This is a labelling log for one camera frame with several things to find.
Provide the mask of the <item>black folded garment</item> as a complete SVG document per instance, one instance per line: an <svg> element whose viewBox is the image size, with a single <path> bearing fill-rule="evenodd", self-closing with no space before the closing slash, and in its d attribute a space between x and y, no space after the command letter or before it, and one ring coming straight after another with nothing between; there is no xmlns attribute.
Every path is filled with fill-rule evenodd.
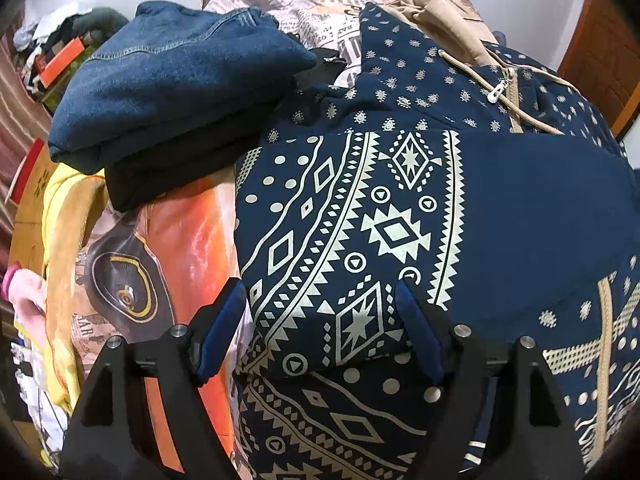
<svg viewBox="0 0 640 480"><path fill-rule="evenodd" d="M333 84L346 66L337 50L286 44L192 54L116 82L102 148L113 207L135 210L232 165L286 96Z"/></svg>

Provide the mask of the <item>printed bed cover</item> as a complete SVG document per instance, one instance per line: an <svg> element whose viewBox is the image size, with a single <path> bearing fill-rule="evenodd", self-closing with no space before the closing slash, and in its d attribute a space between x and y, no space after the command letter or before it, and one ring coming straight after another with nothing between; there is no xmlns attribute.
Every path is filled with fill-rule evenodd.
<svg viewBox="0 0 640 480"><path fill-rule="evenodd" d="M354 12L358 4L373 1L397 6L402 0L204 1L210 10L233 9L244 3L260 6L276 14L285 29L302 36L308 46L344 48L349 39L357 37ZM490 37L490 30L470 0L430 1L441 18L465 22L473 35ZM136 277L143 307L152 315L150 330L159 334L171 322L189 321L238 270L232 234L234 196L231 169L180 186L128 214L115 211L107 196L104 211L76 258L72 344L80 386L104 342L115 333L113 310L95 307L79 281L79 260L89 245L110 240L122 246L122 262ZM46 328L33 334L32 339L42 354L47 391L43 357Z"/></svg>

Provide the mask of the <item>yellow cloth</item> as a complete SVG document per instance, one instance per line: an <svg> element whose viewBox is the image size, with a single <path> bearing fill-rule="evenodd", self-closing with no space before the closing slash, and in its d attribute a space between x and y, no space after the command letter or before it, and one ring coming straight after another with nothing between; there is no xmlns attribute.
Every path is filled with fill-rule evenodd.
<svg viewBox="0 0 640 480"><path fill-rule="evenodd" d="M107 203L104 175L87 176L59 164L43 194L41 237L46 270L46 343L43 347L47 392L67 413L80 395L72 344L76 258Z"/></svg>

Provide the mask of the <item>wooden door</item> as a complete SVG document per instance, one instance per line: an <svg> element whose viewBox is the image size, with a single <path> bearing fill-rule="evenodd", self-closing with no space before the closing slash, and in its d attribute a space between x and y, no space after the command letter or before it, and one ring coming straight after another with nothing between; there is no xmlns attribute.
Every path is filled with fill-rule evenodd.
<svg viewBox="0 0 640 480"><path fill-rule="evenodd" d="M559 74L623 139L639 114L639 41L612 0L584 0Z"/></svg>

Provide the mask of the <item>orange box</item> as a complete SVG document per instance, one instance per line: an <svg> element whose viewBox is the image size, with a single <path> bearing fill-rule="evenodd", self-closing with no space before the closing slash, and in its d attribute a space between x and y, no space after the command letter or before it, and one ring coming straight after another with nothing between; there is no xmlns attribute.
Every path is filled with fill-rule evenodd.
<svg viewBox="0 0 640 480"><path fill-rule="evenodd" d="M68 44L62 47L60 52L58 52L40 72L40 81L43 87L49 88L52 82L84 51L85 46L78 37L70 40Z"/></svg>

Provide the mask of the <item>folded blue denim jeans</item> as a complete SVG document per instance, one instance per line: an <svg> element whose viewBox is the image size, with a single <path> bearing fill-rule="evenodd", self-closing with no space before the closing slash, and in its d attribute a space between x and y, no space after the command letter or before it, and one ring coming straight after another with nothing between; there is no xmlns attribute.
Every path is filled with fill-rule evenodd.
<svg viewBox="0 0 640 480"><path fill-rule="evenodd" d="M145 1L76 70L49 133L83 174L288 90L316 57L257 8L225 14Z"/></svg>

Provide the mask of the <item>navy patterned hoodie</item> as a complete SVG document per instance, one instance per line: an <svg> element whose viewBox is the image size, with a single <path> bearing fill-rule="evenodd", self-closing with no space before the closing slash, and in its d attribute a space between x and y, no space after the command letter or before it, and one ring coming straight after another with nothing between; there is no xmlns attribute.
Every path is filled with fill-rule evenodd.
<svg viewBox="0 0 640 480"><path fill-rule="evenodd" d="M487 354L459 476L592 468L639 400L639 175L579 91L473 67L380 6L352 88L292 96L238 163L255 323L234 373L255 479L409 479L442 392L395 308L412 281Z"/></svg>

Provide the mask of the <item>striped curtain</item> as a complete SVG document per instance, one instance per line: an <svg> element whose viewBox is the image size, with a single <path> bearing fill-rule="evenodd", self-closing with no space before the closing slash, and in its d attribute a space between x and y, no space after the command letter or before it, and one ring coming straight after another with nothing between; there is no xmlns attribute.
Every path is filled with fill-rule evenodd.
<svg viewBox="0 0 640 480"><path fill-rule="evenodd" d="M27 92L18 66L21 58L14 48L13 35L24 23L21 9L1 36L1 265L6 266L14 229L16 206L10 202L12 183L18 167L37 138L45 141L51 118L46 109Z"/></svg>

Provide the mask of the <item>clutter pile of clothes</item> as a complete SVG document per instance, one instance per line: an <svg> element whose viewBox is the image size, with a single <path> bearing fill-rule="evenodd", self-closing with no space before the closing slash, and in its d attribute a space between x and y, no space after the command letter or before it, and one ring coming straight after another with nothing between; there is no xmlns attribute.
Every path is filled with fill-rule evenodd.
<svg viewBox="0 0 640 480"><path fill-rule="evenodd" d="M24 23L13 35L15 50L21 58L18 66L24 87L30 96L52 114L60 104L70 80L94 51L129 23L128 18L108 6L81 6L70 3L58 10ZM85 51L44 88L40 72L62 47L80 38Z"/></svg>

